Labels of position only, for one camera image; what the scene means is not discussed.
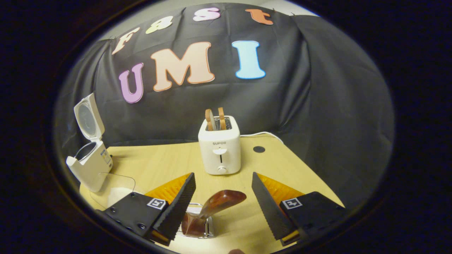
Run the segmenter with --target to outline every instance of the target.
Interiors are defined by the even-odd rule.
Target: open lid
[[[104,123],[97,110],[94,93],[83,98],[74,107],[75,118],[83,135],[91,140],[100,140],[105,131]]]

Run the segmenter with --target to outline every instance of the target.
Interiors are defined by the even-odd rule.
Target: foam letter
[[[134,30],[122,35],[121,38],[119,38],[118,45],[116,46],[116,48],[112,52],[112,55],[114,55],[118,51],[120,51],[124,47],[124,43],[128,42],[130,40],[130,38],[132,38],[132,35],[134,33],[138,32],[138,30],[140,30],[140,28],[135,28]]]
[[[217,12],[220,11],[220,9],[212,7],[207,9],[200,9],[195,12],[195,16],[193,17],[194,21],[204,21],[204,20],[211,20],[211,19],[217,19],[220,17],[220,14]]]
[[[169,27],[172,24],[171,20],[173,20],[173,16],[164,17],[155,21],[152,23],[151,27],[146,30],[146,34]]]
[[[137,85],[137,90],[134,94],[130,92],[129,89],[129,71],[125,71],[119,75],[119,80],[121,81],[122,96],[128,103],[138,102],[143,96],[143,79],[141,77],[141,69],[143,68],[143,63],[139,63],[132,67],[132,72],[135,73],[135,84]]]
[[[265,13],[259,9],[246,9],[245,11],[250,12],[251,18],[255,21],[266,25],[273,25],[273,21],[265,19],[266,16],[270,17],[270,14]]]
[[[259,42],[236,41],[232,46],[239,52],[240,70],[235,75],[240,79],[258,79],[265,77],[265,71],[259,67],[257,50]]]
[[[191,44],[179,59],[172,50],[162,49],[151,55],[155,60],[155,74],[157,83],[154,91],[163,91],[171,87],[172,83],[166,78],[168,72],[178,85],[182,85],[185,74],[190,67],[190,76],[187,81],[190,84],[206,83],[215,79],[210,72],[207,59],[207,49],[210,42],[196,42]]]

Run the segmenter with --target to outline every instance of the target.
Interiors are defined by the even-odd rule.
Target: letter m
[[[207,50],[210,45],[210,42],[193,43],[187,48],[182,59],[179,59],[168,48],[152,54],[151,58],[155,60],[155,75],[157,79],[154,90],[163,91],[171,87],[172,83],[167,79],[166,72],[171,75],[178,85],[182,85],[189,67],[190,76],[187,81],[190,84],[206,83],[214,80],[215,76],[209,70],[209,61],[207,59]]]

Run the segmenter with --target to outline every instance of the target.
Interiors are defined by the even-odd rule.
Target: blue letter
[[[265,77],[265,71],[259,67],[257,50],[259,42],[236,41],[232,46],[239,52],[240,70],[235,73],[239,79],[258,79]]]

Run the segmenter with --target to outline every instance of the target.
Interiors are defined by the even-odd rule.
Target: yellow letter
[[[210,72],[207,50],[210,42],[196,42],[191,44],[179,59],[172,50],[162,49],[151,55],[155,60],[155,75],[157,82],[154,91],[163,91],[171,87],[171,81],[166,78],[168,72],[178,85],[182,85],[185,74],[190,67],[190,76],[187,81],[190,84],[206,83],[215,79]]]
[[[116,48],[112,52],[112,55],[114,55],[118,51],[120,51],[124,47],[124,43],[128,42],[130,40],[130,38],[132,38],[132,35],[134,33],[138,32],[138,30],[140,30],[140,28],[135,28],[134,30],[122,35],[121,38],[119,38],[118,45],[116,46]]]
[[[155,21],[154,23],[152,23],[151,27],[146,30],[146,34],[169,27],[172,24],[172,19],[173,16],[168,16]]]

